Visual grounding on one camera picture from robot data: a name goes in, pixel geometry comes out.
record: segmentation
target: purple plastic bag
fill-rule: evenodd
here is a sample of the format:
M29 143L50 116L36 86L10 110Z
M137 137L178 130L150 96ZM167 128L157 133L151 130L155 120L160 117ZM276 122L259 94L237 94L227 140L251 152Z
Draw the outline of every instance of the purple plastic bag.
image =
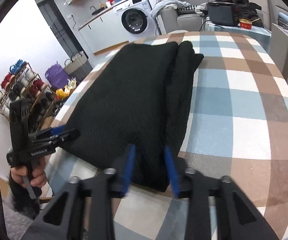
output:
M46 70L45 78L57 89L64 88L68 84L67 79L71 79L58 62Z

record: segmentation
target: black fur sleeve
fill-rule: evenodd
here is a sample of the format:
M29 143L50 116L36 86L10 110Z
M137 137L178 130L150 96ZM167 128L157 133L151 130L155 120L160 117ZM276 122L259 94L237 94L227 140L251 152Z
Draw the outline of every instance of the black fur sleeve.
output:
M9 184L12 192L12 204L17 212L35 219L40 212L39 200L31 199L28 191L21 185L17 184L10 173Z

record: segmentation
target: human hand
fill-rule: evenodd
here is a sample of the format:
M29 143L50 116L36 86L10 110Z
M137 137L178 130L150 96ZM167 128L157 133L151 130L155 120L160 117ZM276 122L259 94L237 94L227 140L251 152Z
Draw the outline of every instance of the human hand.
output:
M32 179L30 182L32 187L43 187L46 184L47 177L44 171L45 165L46 165L45 157L42 156L39 158L38 165L32 171L32 175L34 177L34 179ZM26 186L25 186L22 176L27 176L27 174L28 174L28 171L27 171L27 167L25 166L11 168L11 176L13 180L24 188L26 188Z

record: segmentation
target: white washing machine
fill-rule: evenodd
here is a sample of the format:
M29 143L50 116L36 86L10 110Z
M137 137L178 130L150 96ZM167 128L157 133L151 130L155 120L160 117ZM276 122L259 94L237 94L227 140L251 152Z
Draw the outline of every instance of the white washing machine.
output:
M159 28L156 28L156 20L150 15L151 6L148 0L127 0L113 9L130 42L160 34Z

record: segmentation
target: washing machine drum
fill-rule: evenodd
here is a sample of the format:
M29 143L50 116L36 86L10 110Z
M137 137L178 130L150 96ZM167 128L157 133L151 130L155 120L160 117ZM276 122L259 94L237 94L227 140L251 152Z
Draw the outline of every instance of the washing machine drum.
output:
M147 17L141 10L129 9L122 14L122 24L130 33L142 33L147 28Z

